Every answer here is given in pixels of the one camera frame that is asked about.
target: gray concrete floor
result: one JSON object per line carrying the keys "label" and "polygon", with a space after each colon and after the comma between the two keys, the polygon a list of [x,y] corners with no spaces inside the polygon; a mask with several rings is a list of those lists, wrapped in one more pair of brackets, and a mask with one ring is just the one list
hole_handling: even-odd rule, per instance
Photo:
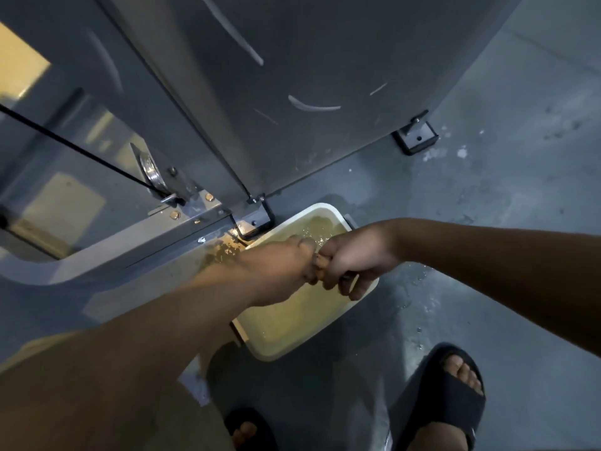
{"label": "gray concrete floor", "polygon": [[[409,158],[383,138],[271,196],[278,219],[324,201],[360,225],[411,216],[601,234],[600,13],[601,0],[524,0],[433,113],[439,143]],[[597,357],[420,265],[384,276],[278,361],[241,351],[213,395],[224,411],[259,409],[284,450],[381,448],[440,341],[483,373],[478,448],[601,445]]]}

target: foot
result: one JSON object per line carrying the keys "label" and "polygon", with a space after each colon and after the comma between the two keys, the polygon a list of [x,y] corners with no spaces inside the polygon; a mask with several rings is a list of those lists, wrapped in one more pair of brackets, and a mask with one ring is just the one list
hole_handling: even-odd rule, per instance
{"label": "foot", "polygon": [[[481,381],[460,356],[447,357],[443,369],[484,396]],[[468,441],[461,429],[450,424],[432,422],[418,429],[408,451],[468,451]]]}
{"label": "foot", "polygon": [[234,431],[231,436],[231,442],[234,448],[241,446],[246,440],[251,439],[257,433],[257,426],[253,423],[246,421],[240,425],[238,429]]}

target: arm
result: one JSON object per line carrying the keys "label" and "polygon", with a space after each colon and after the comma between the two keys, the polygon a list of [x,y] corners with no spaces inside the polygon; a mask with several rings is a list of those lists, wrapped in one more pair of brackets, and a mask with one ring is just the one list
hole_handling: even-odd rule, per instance
{"label": "arm", "polygon": [[0,376],[0,448],[116,447],[214,329],[315,281],[314,247],[292,237],[248,250],[9,369]]}
{"label": "arm", "polygon": [[395,219],[332,238],[324,287],[359,272],[359,299],[381,274],[405,261],[433,267],[502,303],[552,333],[601,356],[601,237],[468,227]]}

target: yellowish water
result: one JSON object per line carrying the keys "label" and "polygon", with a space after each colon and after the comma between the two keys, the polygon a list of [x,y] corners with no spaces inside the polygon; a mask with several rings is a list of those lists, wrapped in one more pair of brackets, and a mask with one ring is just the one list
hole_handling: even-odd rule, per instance
{"label": "yellowish water", "polygon": [[[278,231],[266,242],[284,241],[292,235],[301,235],[313,238],[322,246],[330,237],[345,231],[331,211],[316,209]],[[274,355],[305,341],[351,306],[352,303],[340,295],[337,288],[326,291],[319,282],[315,286],[304,285],[286,302],[251,307],[238,320],[258,351]]]}

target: scratch mark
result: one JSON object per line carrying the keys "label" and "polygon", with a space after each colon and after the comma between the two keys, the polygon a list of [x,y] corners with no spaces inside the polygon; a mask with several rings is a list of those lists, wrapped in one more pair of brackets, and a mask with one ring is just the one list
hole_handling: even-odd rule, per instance
{"label": "scratch mark", "polygon": [[123,93],[123,83],[121,82],[121,76],[119,75],[119,70],[117,69],[115,62],[110,57],[109,51],[106,49],[105,45],[102,44],[102,41],[98,36],[94,33],[94,31],[86,28],[86,33],[90,39],[90,42],[94,46],[95,51],[100,56],[102,64],[105,66],[107,72],[109,73],[110,79],[113,81],[117,91],[119,93]]}
{"label": "scratch mark", "polygon": [[252,108],[253,111],[255,111],[256,113],[258,113],[259,115],[263,115],[267,120],[269,120],[271,123],[273,123],[274,125],[279,125],[278,122],[276,122],[273,118],[271,118],[270,116],[268,116],[266,113],[262,113],[260,110],[258,110],[256,107]]}
{"label": "scratch mark", "polygon": [[309,105],[306,105],[303,102],[297,100],[292,95],[288,95],[288,100],[297,109],[300,109],[305,112],[332,112],[332,111],[337,111],[342,107],[342,106],[309,106]]}
{"label": "scratch mark", "polygon": [[223,29],[229,33],[229,36],[231,36],[241,48],[247,51],[253,60],[255,60],[260,66],[263,66],[264,61],[261,56],[252,48],[250,44],[246,42],[242,35],[240,35],[240,32],[236,29],[236,27],[234,27],[228,18],[221,12],[219,6],[217,6],[213,0],[202,1],[207,6],[211,14],[213,14],[213,17],[217,20],[217,22],[219,22]]}
{"label": "scratch mark", "polygon": [[387,82],[384,82],[382,85],[380,85],[380,87],[376,88],[375,90],[372,91],[372,93],[370,93],[370,96],[372,96],[374,93],[378,93],[380,90],[382,90],[384,87],[386,87],[388,85]]}

